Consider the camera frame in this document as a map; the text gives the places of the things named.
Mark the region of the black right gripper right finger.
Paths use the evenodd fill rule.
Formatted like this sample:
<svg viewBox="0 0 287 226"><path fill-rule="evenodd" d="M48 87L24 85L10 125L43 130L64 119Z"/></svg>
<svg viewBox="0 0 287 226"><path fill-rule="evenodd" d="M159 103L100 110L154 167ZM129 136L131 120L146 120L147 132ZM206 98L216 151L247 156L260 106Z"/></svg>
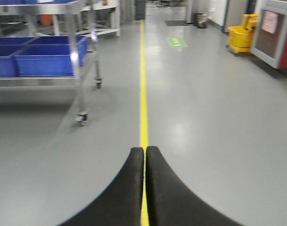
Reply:
<svg viewBox="0 0 287 226"><path fill-rule="evenodd" d="M195 195L156 146L147 147L146 195L151 226L237 226Z"/></svg>

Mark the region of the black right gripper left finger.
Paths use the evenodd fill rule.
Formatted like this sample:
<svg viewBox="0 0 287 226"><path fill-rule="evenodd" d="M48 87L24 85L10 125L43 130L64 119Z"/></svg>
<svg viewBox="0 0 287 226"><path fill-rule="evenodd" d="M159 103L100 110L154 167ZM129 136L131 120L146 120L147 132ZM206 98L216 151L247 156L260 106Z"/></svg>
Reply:
<svg viewBox="0 0 287 226"><path fill-rule="evenodd" d="M107 188L62 226L139 226L144 177L144 150L133 147Z"/></svg>

